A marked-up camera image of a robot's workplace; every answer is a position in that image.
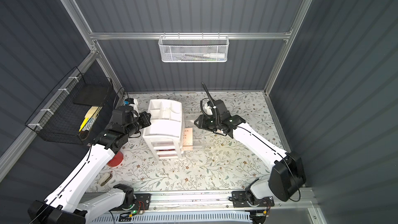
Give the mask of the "beige good luck postcard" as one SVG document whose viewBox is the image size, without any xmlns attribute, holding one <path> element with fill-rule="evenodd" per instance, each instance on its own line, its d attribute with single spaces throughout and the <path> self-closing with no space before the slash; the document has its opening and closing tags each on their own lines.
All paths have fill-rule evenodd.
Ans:
<svg viewBox="0 0 398 224">
<path fill-rule="evenodd" d="M 182 150 L 193 150 L 193 129 L 185 128 L 183 131 Z"/>
</svg>

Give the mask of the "white desk drawer organizer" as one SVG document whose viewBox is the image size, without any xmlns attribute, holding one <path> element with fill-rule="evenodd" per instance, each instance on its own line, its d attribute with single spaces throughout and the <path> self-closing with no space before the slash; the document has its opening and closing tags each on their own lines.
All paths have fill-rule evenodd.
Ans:
<svg viewBox="0 0 398 224">
<path fill-rule="evenodd" d="M 182 104 L 167 99 L 149 101 L 151 125 L 144 128 L 143 139 L 158 160 L 181 159 L 184 119 Z"/>
</svg>

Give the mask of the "clear plastic drawer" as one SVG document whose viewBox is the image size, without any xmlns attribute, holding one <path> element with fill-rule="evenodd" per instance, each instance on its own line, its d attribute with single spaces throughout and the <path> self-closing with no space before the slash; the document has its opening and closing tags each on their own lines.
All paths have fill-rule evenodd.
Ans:
<svg viewBox="0 0 398 224">
<path fill-rule="evenodd" d="M 202 136 L 202 130 L 197 128 L 194 125 L 194 121 L 196 120 L 197 115 L 195 114 L 183 114 L 184 120 L 184 129 L 185 128 L 192 128 L 193 129 L 193 150 L 182 150 L 182 152 L 192 152 L 192 151 L 204 151 L 205 143 Z"/>
</svg>

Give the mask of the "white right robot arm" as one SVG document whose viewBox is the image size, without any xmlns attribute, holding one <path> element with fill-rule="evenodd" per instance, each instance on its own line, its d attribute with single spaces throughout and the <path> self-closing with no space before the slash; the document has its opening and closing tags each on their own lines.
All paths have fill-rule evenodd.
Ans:
<svg viewBox="0 0 398 224">
<path fill-rule="evenodd" d="M 229 136 L 252 151 L 270 170 L 268 179 L 255 179 L 245 189 L 248 204 L 275 196 L 286 202 L 295 193 L 301 198 L 300 188 L 306 183 L 301 157 L 296 152 L 287 152 L 257 133 L 239 115 L 232 116 L 222 100 L 208 97 L 206 104 L 200 102 L 202 114 L 194 121 L 197 128 L 216 135 Z"/>
</svg>

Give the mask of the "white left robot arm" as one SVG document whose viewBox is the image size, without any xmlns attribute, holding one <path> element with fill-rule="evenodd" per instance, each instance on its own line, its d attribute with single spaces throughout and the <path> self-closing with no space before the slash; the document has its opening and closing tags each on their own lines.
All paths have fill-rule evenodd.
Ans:
<svg viewBox="0 0 398 224">
<path fill-rule="evenodd" d="M 115 207 L 130 210 L 136 197 L 132 187 L 117 184 L 112 190 L 90 201 L 81 198 L 102 168 L 128 142 L 151 125 L 151 114 L 139 113 L 134 104 L 113 110 L 106 128 L 94 139 L 89 151 L 61 185 L 43 201 L 28 209 L 32 224 L 87 224 Z"/>
</svg>

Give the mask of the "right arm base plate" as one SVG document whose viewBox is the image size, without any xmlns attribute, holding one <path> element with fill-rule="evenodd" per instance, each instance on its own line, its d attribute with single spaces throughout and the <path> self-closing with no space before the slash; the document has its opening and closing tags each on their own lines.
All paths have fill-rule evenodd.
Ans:
<svg viewBox="0 0 398 224">
<path fill-rule="evenodd" d="M 245 207 L 274 207 L 275 203 L 272 197 L 265 197 L 262 199 L 256 198 L 252 193 L 245 190 L 232 191 L 229 196 L 229 201 L 233 203 L 236 208 Z"/>
</svg>

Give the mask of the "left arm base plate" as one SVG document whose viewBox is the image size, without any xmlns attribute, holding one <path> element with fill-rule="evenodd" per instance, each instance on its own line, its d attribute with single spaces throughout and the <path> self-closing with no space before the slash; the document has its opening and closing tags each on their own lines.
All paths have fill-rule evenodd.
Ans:
<svg viewBox="0 0 398 224">
<path fill-rule="evenodd" d="M 133 202 L 128 203 L 126 206 L 122 206 L 121 208 L 123 210 L 133 212 L 147 211 L 149 210 L 151 196 L 151 194 L 135 194 Z"/>
</svg>

